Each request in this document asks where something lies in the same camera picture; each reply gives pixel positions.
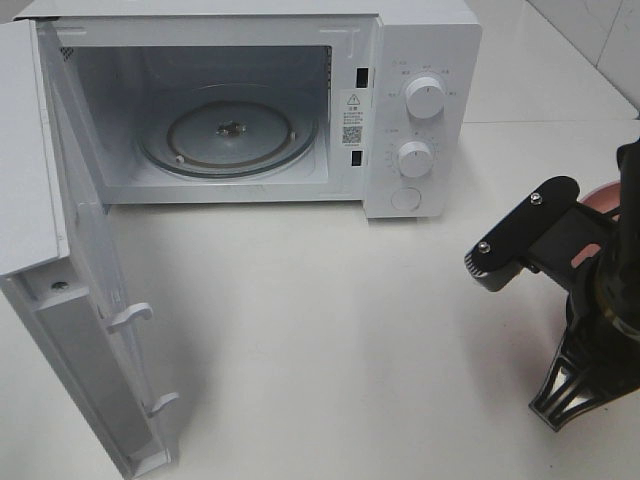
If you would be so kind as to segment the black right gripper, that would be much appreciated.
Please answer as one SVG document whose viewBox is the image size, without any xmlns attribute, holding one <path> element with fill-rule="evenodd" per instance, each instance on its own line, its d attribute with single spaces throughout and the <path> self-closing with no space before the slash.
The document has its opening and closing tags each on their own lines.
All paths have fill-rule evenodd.
<svg viewBox="0 0 640 480">
<path fill-rule="evenodd" d="M 566 339 L 529 408 L 553 431 L 625 394 L 622 371 L 598 360 L 630 358 L 630 211 L 618 221 L 577 202 L 529 249 L 532 264 L 569 293 Z M 578 268 L 589 243 L 601 250 Z"/>
</svg>

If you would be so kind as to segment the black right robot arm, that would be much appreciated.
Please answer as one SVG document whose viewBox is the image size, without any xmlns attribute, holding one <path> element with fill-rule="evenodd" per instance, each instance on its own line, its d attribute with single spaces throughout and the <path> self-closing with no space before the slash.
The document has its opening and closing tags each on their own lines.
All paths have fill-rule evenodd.
<svg viewBox="0 0 640 480">
<path fill-rule="evenodd" d="M 530 408 L 554 431 L 639 389 L 639 143 L 616 152 L 618 220 L 577 269 L 566 328 Z"/>
</svg>

